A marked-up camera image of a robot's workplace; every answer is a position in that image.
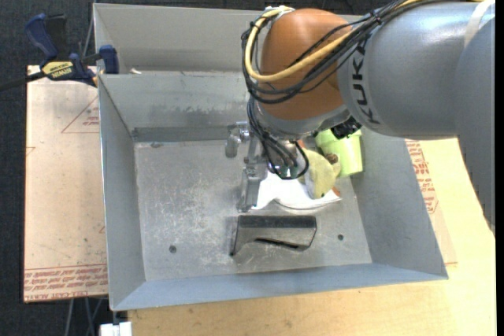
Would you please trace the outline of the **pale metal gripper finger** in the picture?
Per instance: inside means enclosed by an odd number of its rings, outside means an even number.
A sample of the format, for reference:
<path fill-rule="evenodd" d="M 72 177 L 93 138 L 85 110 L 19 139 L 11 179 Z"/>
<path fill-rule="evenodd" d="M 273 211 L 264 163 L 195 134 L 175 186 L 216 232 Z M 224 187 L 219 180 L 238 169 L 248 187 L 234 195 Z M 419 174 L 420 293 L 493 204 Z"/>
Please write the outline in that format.
<path fill-rule="evenodd" d="M 237 203 L 239 212 L 248 212 L 253 206 L 252 200 L 253 172 L 244 168 L 242 172 L 241 193 Z"/>
<path fill-rule="evenodd" d="M 255 207 L 258 203 L 258 194 L 261 181 L 263 180 L 263 171 L 257 170 L 251 178 L 251 206 Z"/>

